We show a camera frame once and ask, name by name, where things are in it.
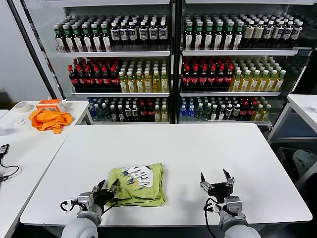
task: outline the white table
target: white table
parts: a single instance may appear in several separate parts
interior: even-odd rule
[[[283,127],[287,117],[294,110],[311,128],[317,133],[317,95],[296,95],[287,96],[288,103],[275,123],[275,126],[268,136],[268,142],[276,138]],[[317,172],[317,163],[315,163],[296,183],[295,186],[300,188],[307,179]]]
[[[236,178],[233,195],[241,198],[250,224],[312,219],[258,127],[218,123],[75,126],[20,221],[65,226],[79,208],[65,213],[59,208],[62,201],[91,191],[108,178],[111,168],[157,162],[165,169],[167,204],[113,208],[103,216],[101,227],[205,225],[203,206],[208,196],[199,187],[200,173],[210,183],[223,182],[222,168]],[[218,214],[208,216],[210,224],[219,224]]]
[[[72,127],[87,116],[89,105],[88,102],[65,102],[67,112],[74,117],[74,121],[70,126],[65,126],[61,134],[54,134],[51,130],[37,131],[31,126],[28,116],[37,102],[28,103],[33,105],[32,110],[20,114],[13,108],[0,119],[0,127],[6,131],[6,135],[0,136],[0,146],[10,145],[3,164],[22,168],[18,175],[0,183],[0,238],[11,237],[47,167]],[[17,119],[25,119],[25,125],[15,127],[13,122]],[[0,167],[0,171],[7,174],[14,169]]]

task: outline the yellow bottle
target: yellow bottle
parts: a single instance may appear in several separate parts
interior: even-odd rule
[[[261,78],[259,79],[257,85],[256,85],[256,92],[263,92],[264,91],[264,87],[266,85],[266,83],[268,82],[268,70],[263,70],[263,73],[261,75]]]
[[[246,92],[247,91],[250,73],[251,72],[248,69],[244,72],[243,78],[240,80],[240,84],[239,84],[239,88],[238,88],[239,92]]]
[[[263,105],[262,104],[259,104],[258,105],[258,109],[256,110],[256,112],[252,115],[251,117],[251,121],[259,121],[260,119],[260,116],[263,112]]]
[[[284,82],[284,76],[286,74],[286,71],[285,70],[281,70],[280,73],[279,73],[279,76],[276,80],[276,82],[274,83],[273,85],[273,92],[278,92],[279,89],[281,88],[282,86],[282,83]]]
[[[162,93],[168,93],[168,83],[167,83],[166,70],[162,70],[160,81],[161,81],[161,85],[162,85]]]
[[[146,93],[152,93],[152,78],[149,71],[144,72],[144,86]]]
[[[138,86],[138,92],[144,93],[143,75],[141,71],[137,71],[137,86]]]
[[[278,77],[277,71],[275,69],[273,69],[271,74],[269,75],[268,83],[264,87],[264,91],[266,91],[266,92],[272,91],[273,85],[274,85],[275,81],[277,80],[277,77]]]
[[[134,87],[132,72],[128,72],[128,87],[130,93],[136,93],[136,88]]]
[[[159,79],[159,72],[157,70],[154,71],[154,78],[153,78],[153,91],[155,93],[160,93],[160,79]]]
[[[241,80],[241,73],[242,73],[241,70],[236,71],[236,74],[234,75],[234,77],[230,83],[230,86],[229,86],[230,92],[238,92],[238,87],[239,87],[240,80]]]
[[[267,121],[268,120],[268,115],[269,115],[270,109],[271,109],[271,104],[267,104],[265,110],[261,113],[259,121]]]

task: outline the bottle label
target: bottle label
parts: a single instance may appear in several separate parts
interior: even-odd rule
[[[185,48],[186,50],[190,50],[191,49],[191,46],[192,46],[192,35],[187,35],[186,36],[186,42],[185,42]]]
[[[167,39],[167,28],[163,27],[163,28],[159,28],[159,39],[160,40],[166,40]]]
[[[227,35],[225,42],[224,42],[224,50],[229,50],[230,49],[230,45],[231,45],[231,40],[232,40],[232,35]]]
[[[262,92],[264,90],[265,84],[266,84],[266,81],[261,81],[259,88],[258,88],[258,92]]]
[[[205,37],[205,50],[210,49],[211,39],[212,39],[212,35],[206,35],[206,37]]]
[[[105,45],[105,49],[106,51],[110,51],[110,40],[108,36],[104,36],[103,37],[103,41],[104,41],[104,45]]]
[[[282,35],[283,40],[288,40],[291,37],[293,28],[285,27]]]
[[[127,41],[129,40],[129,32],[128,32],[128,29],[125,28],[125,29],[120,29],[120,36],[121,36],[121,39],[123,41]]]
[[[84,41],[86,44],[86,48],[88,52],[92,52],[93,51],[93,47],[91,46],[91,42],[90,39],[88,37],[84,37]]]
[[[70,50],[71,52],[75,52],[75,47],[74,47],[74,45],[73,45],[73,41],[71,40],[71,38],[66,37],[66,42],[67,42],[67,44],[68,44],[69,50]]]
[[[255,91],[255,88],[256,88],[257,83],[258,83],[257,81],[253,81],[253,82],[251,83],[249,92],[254,92],[254,91]]]
[[[120,31],[119,31],[119,29],[117,29],[117,30],[111,29],[110,32],[111,32],[111,37],[112,37],[112,39],[114,41],[119,41],[120,40]]]
[[[233,43],[233,50],[239,49],[241,38],[242,38],[242,35],[236,35],[236,38],[234,39],[234,43]]]
[[[123,93],[126,93],[126,92],[127,92],[127,87],[126,87],[126,85],[125,85],[125,82],[121,82],[121,83],[120,83],[120,86],[121,86],[121,91],[122,91]]]
[[[97,52],[101,52],[101,44],[100,44],[100,40],[98,37],[94,37],[94,42],[95,42],[95,46],[96,46],[96,51]]]
[[[199,50],[200,49],[201,43],[202,43],[202,36],[201,35],[197,35],[195,37],[195,50]]]
[[[75,43],[76,43],[78,52],[83,52],[84,50],[83,50],[83,46],[82,46],[82,44],[81,44],[80,38],[79,38],[79,37],[75,37],[75,38],[74,38],[74,41],[75,41]]]
[[[254,32],[254,26],[246,26],[243,37],[246,39],[251,39]]]
[[[223,82],[223,78],[216,77],[216,82],[217,82],[217,83],[222,83],[222,82]]]
[[[224,77],[223,79],[226,83],[231,83],[232,77],[231,78]]]
[[[157,28],[150,28],[150,39],[151,40],[158,39],[158,29]]]
[[[206,83],[206,81],[207,81],[207,78],[199,77],[199,82],[200,83]]]
[[[214,78],[208,77],[208,78],[207,78],[207,81],[208,81],[208,83],[214,83]]]
[[[144,40],[147,40],[149,38],[148,29],[147,28],[145,28],[145,29],[140,28],[139,32],[140,32],[140,39],[141,40],[144,41]]]
[[[214,50],[217,51],[220,48],[220,43],[221,43],[221,37],[222,35],[216,35],[215,40],[214,40]]]
[[[143,83],[142,82],[137,82],[137,85],[138,85],[139,93],[143,93]]]
[[[56,42],[57,42],[57,45],[58,45],[60,51],[65,52],[65,45],[63,43],[63,40],[61,38],[56,38]]]
[[[241,87],[241,92],[245,92],[247,90],[248,84],[249,84],[249,81],[243,81],[242,87]]]

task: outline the cable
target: cable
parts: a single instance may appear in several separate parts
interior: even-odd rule
[[[214,201],[211,197],[208,198],[208,199],[206,200],[205,207],[208,205],[208,202],[209,202],[210,200]],[[209,227],[209,224],[208,224],[208,217],[207,217],[207,211],[206,211],[206,210],[205,210],[205,221],[206,221],[207,229],[208,229],[209,233],[211,234],[211,236],[212,236],[213,238],[217,238],[217,237],[214,235],[214,233],[210,230],[210,227]]]

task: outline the table leg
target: table leg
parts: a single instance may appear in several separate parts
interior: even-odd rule
[[[276,134],[278,134],[278,132],[281,130],[284,122],[286,121],[288,115],[291,113],[292,108],[290,106],[289,103],[287,103],[287,105],[285,106],[284,110],[282,111],[281,115],[279,116],[278,120],[276,121],[273,130],[271,131],[271,133],[268,135],[268,143],[271,144],[272,143],[272,139],[274,138],[274,136]]]

